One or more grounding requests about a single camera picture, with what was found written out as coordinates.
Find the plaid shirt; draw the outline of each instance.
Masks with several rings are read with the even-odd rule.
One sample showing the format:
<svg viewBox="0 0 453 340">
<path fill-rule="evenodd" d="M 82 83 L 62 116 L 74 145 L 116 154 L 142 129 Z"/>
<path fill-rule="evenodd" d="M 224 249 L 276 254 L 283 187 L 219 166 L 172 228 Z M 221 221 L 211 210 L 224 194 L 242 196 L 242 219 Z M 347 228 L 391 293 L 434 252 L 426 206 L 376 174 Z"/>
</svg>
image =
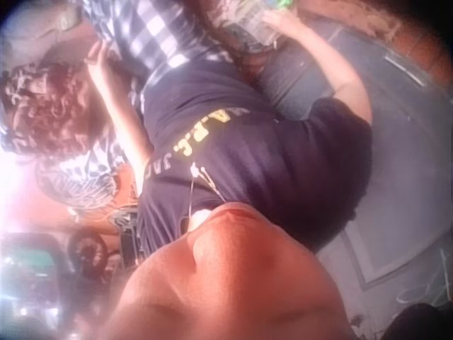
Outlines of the plaid shirt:
<svg viewBox="0 0 453 340">
<path fill-rule="evenodd" d="M 135 77 L 130 99 L 143 114 L 146 87 L 155 85 L 166 72 L 190 60 L 231 62 L 196 17 L 178 0 L 72 0 L 81 4 L 85 16 Z M 93 179 L 125 162 L 113 127 L 100 137 L 87 154 L 61 163 L 73 178 Z"/>
</svg>

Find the person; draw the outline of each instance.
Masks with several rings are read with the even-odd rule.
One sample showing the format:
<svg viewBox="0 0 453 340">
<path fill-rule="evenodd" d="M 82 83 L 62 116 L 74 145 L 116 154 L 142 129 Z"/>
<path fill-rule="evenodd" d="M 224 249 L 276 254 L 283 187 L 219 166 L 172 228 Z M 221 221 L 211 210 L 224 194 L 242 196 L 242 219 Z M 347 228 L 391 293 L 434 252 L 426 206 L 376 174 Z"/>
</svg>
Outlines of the person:
<svg viewBox="0 0 453 340">
<path fill-rule="evenodd" d="M 266 12 L 334 90 L 306 120 L 284 120 L 179 1 L 85 3 L 104 39 L 88 71 L 134 170 L 148 256 L 104 339 L 353 339 L 314 252 L 369 180 L 372 110 L 357 72 L 294 14 Z M 112 44 L 146 78 L 143 123 L 108 66 Z"/>
</svg>

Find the graphic print on shirt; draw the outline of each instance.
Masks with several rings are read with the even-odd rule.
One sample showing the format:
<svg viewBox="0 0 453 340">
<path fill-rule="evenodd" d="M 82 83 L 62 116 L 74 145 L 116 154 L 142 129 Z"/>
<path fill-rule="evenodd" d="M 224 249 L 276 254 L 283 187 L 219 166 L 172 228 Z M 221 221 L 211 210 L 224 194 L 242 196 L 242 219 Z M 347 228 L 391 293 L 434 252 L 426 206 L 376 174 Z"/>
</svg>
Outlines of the graphic print on shirt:
<svg viewBox="0 0 453 340">
<path fill-rule="evenodd" d="M 173 153 L 181 153 L 186 157 L 192 155 L 192 146 L 194 145 L 194 141 L 196 145 L 196 143 L 203 141 L 210 133 L 206 128 L 206 123 L 209 120 L 217 120 L 221 123 L 227 123 L 231 121 L 232 116 L 240 117 L 247 113 L 250 113 L 250 110 L 246 108 L 221 108 L 209 113 L 198 122 L 196 122 L 196 124 L 194 124 L 193 126 L 193 129 L 187 132 L 184 138 L 179 140 L 179 142 L 177 142 L 173 146 L 173 152 L 168 152 L 163 157 L 148 164 L 147 170 L 145 171 L 145 179 L 149 179 L 152 174 L 159 175 L 162 173 L 162 171 L 171 169 L 170 160 L 173 157 Z"/>
</svg>

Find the navy t-shirt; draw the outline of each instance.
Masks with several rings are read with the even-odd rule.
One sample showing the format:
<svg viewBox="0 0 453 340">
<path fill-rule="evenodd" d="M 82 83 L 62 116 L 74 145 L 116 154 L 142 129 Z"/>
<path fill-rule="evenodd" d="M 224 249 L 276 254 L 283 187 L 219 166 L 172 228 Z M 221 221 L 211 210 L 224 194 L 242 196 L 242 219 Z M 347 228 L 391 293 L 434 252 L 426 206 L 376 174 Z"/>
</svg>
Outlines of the navy t-shirt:
<svg viewBox="0 0 453 340">
<path fill-rule="evenodd" d="M 309 118 L 283 120 L 232 65 L 192 62 L 145 93 L 154 144 L 139 199 L 146 255 L 182 235 L 192 212 L 226 202 L 253 206 L 316 251 L 354 217 L 371 170 L 370 126 L 333 98 Z"/>
</svg>

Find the hand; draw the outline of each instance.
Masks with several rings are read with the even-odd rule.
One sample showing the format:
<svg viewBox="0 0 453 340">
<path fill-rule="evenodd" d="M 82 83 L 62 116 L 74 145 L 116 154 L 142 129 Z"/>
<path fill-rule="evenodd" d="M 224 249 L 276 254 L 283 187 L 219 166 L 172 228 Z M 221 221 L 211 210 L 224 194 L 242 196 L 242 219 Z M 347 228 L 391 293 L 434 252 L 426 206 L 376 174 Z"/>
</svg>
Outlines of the hand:
<svg viewBox="0 0 453 340">
<path fill-rule="evenodd" d="M 293 39 L 297 39 L 301 35 L 301 31 L 306 28 L 295 14 L 285 8 L 264 12 L 263 22 L 277 32 Z"/>
<path fill-rule="evenodd" d="M 123 81 L 108 64 L 109 47 L 107 42 L 99 40 L 95 42 L 85 59 L 91 80 L 104 99 L 106 96 L 127 95 Z"/>
</svg>

